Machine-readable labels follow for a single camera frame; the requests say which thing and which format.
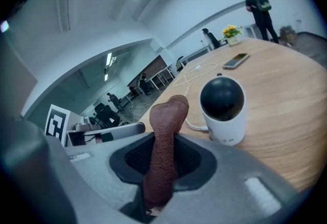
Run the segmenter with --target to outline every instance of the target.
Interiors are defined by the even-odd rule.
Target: floor
[[[282,40],[280,43],[285,46],[287,45],[286,42]],[[296,42],[291,48],[312,58],[327,69],[326,40],[309,34],[301,34],[298,35]],[[138,122],[165,89],[164,86],[159,88],[159,90],[153,88],[150,90],[150,96],[137,96],[132,100],[132,103],[125,106],[125,109],[129,109],[131,106],[133,106],[133,108],[126,110],[123,114],[119,114],[119,116],[121,116],[123,121],[129,123]]]

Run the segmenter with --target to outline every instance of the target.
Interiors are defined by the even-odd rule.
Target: white vase
[[[229,46],[234,46],[238,43],[240,43],[241,41],[238,40],[237,36],[233,36],[233,37],[230,37],[230,38],[227,38],[227,43]]]

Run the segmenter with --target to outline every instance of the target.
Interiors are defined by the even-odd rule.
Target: black camera lens
[[[234,80],[217,77],[204,86],[200,95],[200,104],[210,118],[228,121],[242,110],[244,94],[240,85]]]

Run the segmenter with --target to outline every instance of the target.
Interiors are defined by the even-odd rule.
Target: charging cable
[[[207,59],[204,59],[204,60],[200,61],[199,63],[197,63],[196,65],[194,65],[194,66],[190,67],[189,69],[187,69],[187,70],[185,71],[183,77],[180,77],[179,79],[177,79],[177,80],[173,83],[173,86],[172,86],[172,87],[178,87],[178,86],[182,86],[182,85],[184,85],[184,84],[187,84],[188,87],[187,87],[187,89],[186,89],[186,91],[185,91],[185,94],[184,94],[184,96],[187,97],[188,91],[190,90],[190,87],[191,87],[191,85],[190,85],[189,82],[190,82],[191,80],[193,80],[193,79],[196,79],[196,78],[199,78],[199,77],[201,77],[201,76],[203,76],[203,75],[205,75],[205,74],[208,74],[209,72],[213,71],[213,70],[218,66],[217,63],[207,63],[207,64],[204,64],[204,65],[201,65],[201,64],[203,64],[203,63],[206,62],[206,61],[207,61]],[[194,72],[199,72],[203,67],[205,67],[205,66],[210,66],[210,65],[213,66],[210,70],[208,70],[208,71],[206,71],[206,72],[204,72],[204,73],[201,73],[201,74],[199,74],[199,75],[196,75],[196,76],[192,77],[192,78],[189,79],[189,80],[186,79],[186,75],[187,75],[187,74],[194,73]],[[182,82],[182,83],[176,85],[176,83],[177,83],[181,78],[184,78],[184,82]],[[190,129],[192,129],[192,130],[197,130],[197,131],[208,131],[208,127],[207,127],[207,126],[202,126],[202,127],[194,126],[194,125],[192,125],[192,124],[188,121],[187,118],[185,119],[185,121],[186,121],[186,124],[188,125],[188,127],[189,127]]]

